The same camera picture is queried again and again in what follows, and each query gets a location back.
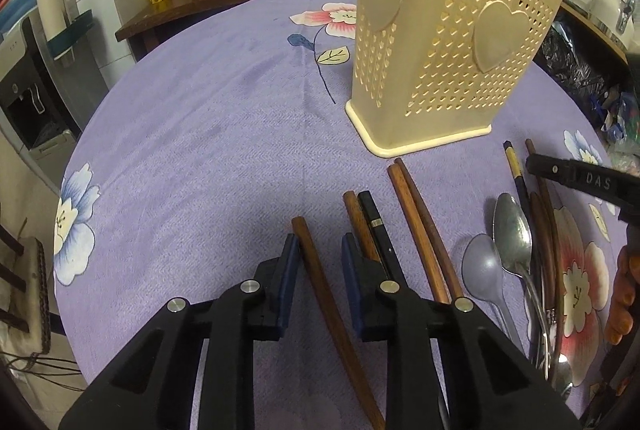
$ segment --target leaf print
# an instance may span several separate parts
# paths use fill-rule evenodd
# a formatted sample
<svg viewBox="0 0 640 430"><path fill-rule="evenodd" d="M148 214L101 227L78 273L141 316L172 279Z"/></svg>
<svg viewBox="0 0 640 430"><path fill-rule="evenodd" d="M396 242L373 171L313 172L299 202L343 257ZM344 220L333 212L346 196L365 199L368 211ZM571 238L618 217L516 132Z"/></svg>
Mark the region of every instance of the leaf print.
<svg viewBox="0 0 640 430"><path fill-rule="evenodd" d="M306 36L300 35L300 33L294 33L293 35L289 35L287 37L290 45L292 46L302 46L303 48L307 48L309 51L314 50L314 43L311 42Z"/></svg>
<svg viewBox="0 0 640 430"><path fill-rule="evenodd" d="M602 214L600 213L600 210L598 210L597 206L592 205L592 204L589 204L589 208L591 209L591 213L593 214L593 218L595 219L596 224L598 225L598 227L600 229L600 233L602 233L602 235L607 240L607 242L610 243L611 239L609 238L609 230L607 229L607 224L604 221L604 217L602 217Z"/></svg>
<svg viewBox="0 0 640 430"><path fill-rule="evenodd" d="M337 49L328 49L318 57L318 64L344 64L348 61L349 57L349 49L346 46L342 46L341 48Z"/></svg>

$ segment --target hand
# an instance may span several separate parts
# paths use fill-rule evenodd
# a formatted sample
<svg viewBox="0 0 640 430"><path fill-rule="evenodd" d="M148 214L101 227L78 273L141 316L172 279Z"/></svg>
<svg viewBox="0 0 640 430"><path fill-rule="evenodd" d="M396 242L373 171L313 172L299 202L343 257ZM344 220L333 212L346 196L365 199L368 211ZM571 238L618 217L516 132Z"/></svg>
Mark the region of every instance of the hand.
<svg viewBox="0 0 640 430"><path fill-rule="evenodd" d="M618 270L613 280L609 318L604 328L606 341L613 345L618 345L622 336L629 334L634 325L628 308L636 299L636 283L640 283L640 255L629 258L625 246L618 256Z"/></svg>

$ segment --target faucet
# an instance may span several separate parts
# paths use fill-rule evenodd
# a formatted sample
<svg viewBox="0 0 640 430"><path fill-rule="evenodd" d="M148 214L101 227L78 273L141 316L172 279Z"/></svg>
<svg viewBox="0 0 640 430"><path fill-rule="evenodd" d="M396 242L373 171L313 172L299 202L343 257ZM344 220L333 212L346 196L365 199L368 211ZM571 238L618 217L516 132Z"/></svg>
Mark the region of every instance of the faucet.
<svg viewBox="0 0 640 430"><path fill-rule="evenodd" d="M625 33L626 24L629 22L629 18L633 15L633 12L636 10L636 0L626 0L625 7L620 11L620 16L618 17L618 23L616 24L616 29L619 33Z"/></svg>

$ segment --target round table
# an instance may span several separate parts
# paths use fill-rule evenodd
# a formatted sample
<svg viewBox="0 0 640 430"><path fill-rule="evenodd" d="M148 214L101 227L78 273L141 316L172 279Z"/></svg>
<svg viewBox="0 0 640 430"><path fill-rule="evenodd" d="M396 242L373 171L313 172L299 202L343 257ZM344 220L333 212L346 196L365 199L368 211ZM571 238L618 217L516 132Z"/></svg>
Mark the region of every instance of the round table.
<svg viewBox="0 0 640 430"><path fill-rule="evenodd" d="M217 298L279 256L295 216L306 217L350 327L340 267L350 189L371 190L409 285L432 298L390 162L367 151L344 112L355 2L253 0L174 36L104 99L66 169L56 226L56 297L88 381L170 298ZM528 137L547 155L606 158L578 107L533 64L491 134L404 157L459 274L467 243L488 232L495 199L516 195L503 142L523 160ZM550 188L566 233L565 284L591 283L568 324L580 376L568 402L579 414L598 380L625 227L606 204ZM505 274L504 294L526 342L518 279ZM385 346L355 346L384 413ZM369 428L304 271L286 335L256 344L254 362L258 429Z"/></svg>

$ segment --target flower print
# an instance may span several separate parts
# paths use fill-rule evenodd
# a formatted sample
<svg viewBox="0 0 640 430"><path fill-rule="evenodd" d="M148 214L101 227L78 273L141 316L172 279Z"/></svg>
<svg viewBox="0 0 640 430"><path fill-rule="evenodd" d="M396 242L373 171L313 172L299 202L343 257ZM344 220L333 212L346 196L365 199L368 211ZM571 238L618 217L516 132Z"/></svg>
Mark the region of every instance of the flower print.
<svg viewBox="0 0 640 430"><path fill-rule="evenodd" d="M600 345L600 319L596 311L607 304L609 269L604 253L589 243L584 249L571 212L555 210L564 283L564 331L561 351L578 386L587 375Z"/></svg>
<svg viewBox="0 0 640 430"><path fill-rule="evenodd" d="M604 166L602 158L596 148L593 147L593 145L589 145L580 131L575 131L575 134L572 134L569 131L564 131L564 146L569 152L571 152L574 159L585 163L591 163L591 165ZM595 199L598 204L602 204L602 199L597 197ZM615 215L616 207L611 203L605 204L611 215Z"/></svg>
<svg viewBox="0 0 640 430"><path fill-rule="evenodd" d="M53 240L53 269L62 285L71 284L76 275L84 273L94 250L94 232L86 222L94 213L100 188L89 187L92 177L85 163L62 182Z"/></svg>
<svg viewBox="0 0 640 430"><path fill-rule="evenodd" d="M356 5L327 3L320 12L303 12L289 17L304 26L324 26L327 35L356 38Z"/></svg>

